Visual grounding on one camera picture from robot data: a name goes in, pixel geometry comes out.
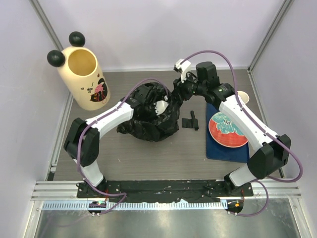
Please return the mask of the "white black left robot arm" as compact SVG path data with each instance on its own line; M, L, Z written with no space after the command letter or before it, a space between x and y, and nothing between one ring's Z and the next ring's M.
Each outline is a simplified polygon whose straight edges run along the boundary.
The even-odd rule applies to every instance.
M111 109L93 118L77 118L72 122L64 150L75 161L93 197L102 197L107 183L97 163L100 139L115 127L147 110L157 118L168 107L168 95L169 90L165 86L145 83L135 87Z

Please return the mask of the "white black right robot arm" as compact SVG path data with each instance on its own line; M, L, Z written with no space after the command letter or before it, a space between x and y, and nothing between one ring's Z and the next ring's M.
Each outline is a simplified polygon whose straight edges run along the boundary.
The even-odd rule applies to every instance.
M193 74L190 62L179 60L174 70L180 74L180 78L173 82L173 95L182 101L189 100L193 95L204 97L207 103L229 117L255 150L245 165L224 177L226 194L234 196L245 184L264 179L287 164L291 139L286 134L269 136L271 129L235 95L234 88L220 82L212 62L197 64L196 73Z

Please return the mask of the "black trash bag roll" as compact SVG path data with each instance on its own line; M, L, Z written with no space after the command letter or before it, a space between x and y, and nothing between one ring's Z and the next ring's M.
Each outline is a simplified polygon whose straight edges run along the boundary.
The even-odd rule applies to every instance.
M199 130L198 120L195 117L194 111L190 111L191 118L182 118L182 128L193 128L195 131Z

